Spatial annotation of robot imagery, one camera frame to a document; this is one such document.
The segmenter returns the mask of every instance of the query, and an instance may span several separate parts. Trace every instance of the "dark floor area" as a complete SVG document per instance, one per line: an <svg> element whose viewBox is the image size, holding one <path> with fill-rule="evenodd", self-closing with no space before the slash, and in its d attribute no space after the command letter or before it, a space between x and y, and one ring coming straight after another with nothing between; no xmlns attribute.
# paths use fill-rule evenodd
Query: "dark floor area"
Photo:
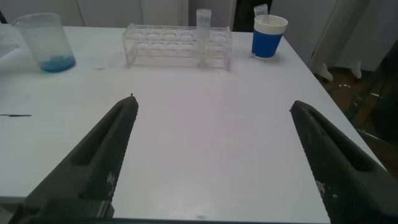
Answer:
<svg viewBox="0 0 398 224"><path fill-rule="evenodd" d="M356 96L369 82L370 74L363 74L363 78L356 80L354 75L345 69L335 69L330 70L333 74L333 81L326 82L319 78L321 84L325 90L330 94L336 104L340 107L342 111L345 111L351 103L351 100ZM390 78L386 80L385 78L380 78L376 82L372 92L380 94L382 89L382 94L386 95L392 88L392 84L396 80L391 80ZM338 87L339 85L349 85L348 87ZM352 124L355 128L364 129L369 133L376 136L380 136L377 129L375 128L373 121L370 117L372 110L377 103L377 97L369 96L366 98L364 105L358 111L358 114L354 118ZM372 149L373 153L377 158L383 163L384 167L398 179L398 144L396 142L390 142L391 146L371 138L367 135L361 134L362 138L365 140L366 144Z"/></svg>

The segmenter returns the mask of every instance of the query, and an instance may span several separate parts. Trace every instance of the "blue liquid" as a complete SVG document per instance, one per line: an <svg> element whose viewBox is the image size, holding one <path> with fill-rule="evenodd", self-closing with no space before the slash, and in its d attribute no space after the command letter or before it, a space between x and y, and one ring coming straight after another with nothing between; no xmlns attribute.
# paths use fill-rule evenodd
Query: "blue liquid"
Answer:
<svg viewBox="0 0 398 224"><path fill-rule="evenodd" d="M76 65L74 56L54 56L46 62L40 63L40 68L45 72L62 72Z"/></svg>

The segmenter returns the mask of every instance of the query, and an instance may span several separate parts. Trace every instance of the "white wall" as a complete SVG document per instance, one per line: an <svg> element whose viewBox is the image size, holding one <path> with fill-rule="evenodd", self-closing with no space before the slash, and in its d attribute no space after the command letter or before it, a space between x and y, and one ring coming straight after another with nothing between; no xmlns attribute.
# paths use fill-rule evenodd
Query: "white wall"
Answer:
<svg viewBox="0 0 398 224"><path fill-rule="evenodd" d="M77 0L89 27L127 27L142 24L140 0Z"/></svg>
<svg viewBox="0 0 398 224"><path fill-rule="evenodd" d="M212 27L232 29L236 0L189 0L189 26L197 25L197 9L211 9Z"/></svg>
<svg viewBox="0 0 398 224"><path fill-rule="evenodd" d="M0 0L0 9L8 23L26 14L54 12L65 26L83 26L75 0Z"/></svg>
<svg viewBox="0 0 398 224"><path fill-rule="evenodd" d="M349 67L362 61L362 69L373 71L398 39L398 1L370 0L336 66Z"/></svg>
<svg viewBox="0 0 398 224"><path fill-rule="evenodd" d="M309 67L312 72L318 72L323 62L329 67L335 65L354 28L363 15L368 2L368 0L339 0L336 3L336 7L311 58Z"/></svg>
<svg viewBox="0 0 398 224"><path fill-rule="evenodd" d="M309 65L337 0L273 0L272 15L288 20L284 37Z"/></svg>
<svg viewBox="0 0 398 224"><path fill-rule="evenodd" d="M182 26L185 0L141 0L145 25Z"/></svg>

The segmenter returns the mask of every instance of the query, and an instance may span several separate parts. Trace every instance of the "paper cup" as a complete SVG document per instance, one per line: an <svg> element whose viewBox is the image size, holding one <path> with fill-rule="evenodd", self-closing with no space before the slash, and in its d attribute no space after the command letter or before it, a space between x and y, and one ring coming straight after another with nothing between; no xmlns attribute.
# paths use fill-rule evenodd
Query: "paper cup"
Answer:
<svg viewBox="0 0 398 224"><path fill-rule="evenodd" d="M279 17L264 15L254 18L253 43L251 52L257 58L270 58L275 55L280 38L286 30L287 20Z"/></svg>

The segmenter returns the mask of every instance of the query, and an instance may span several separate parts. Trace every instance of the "beaker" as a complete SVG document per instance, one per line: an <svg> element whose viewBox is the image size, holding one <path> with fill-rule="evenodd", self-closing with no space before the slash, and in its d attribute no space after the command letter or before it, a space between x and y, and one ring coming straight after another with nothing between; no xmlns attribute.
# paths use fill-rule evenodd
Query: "beaker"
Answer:
<svg viewBox="0 0 398 224"><path fill-rule="evenodd" d="M75 66L75 56L58 14L36 13L21 16L12 25L21 32L43 71L61 72Z"/></svg>

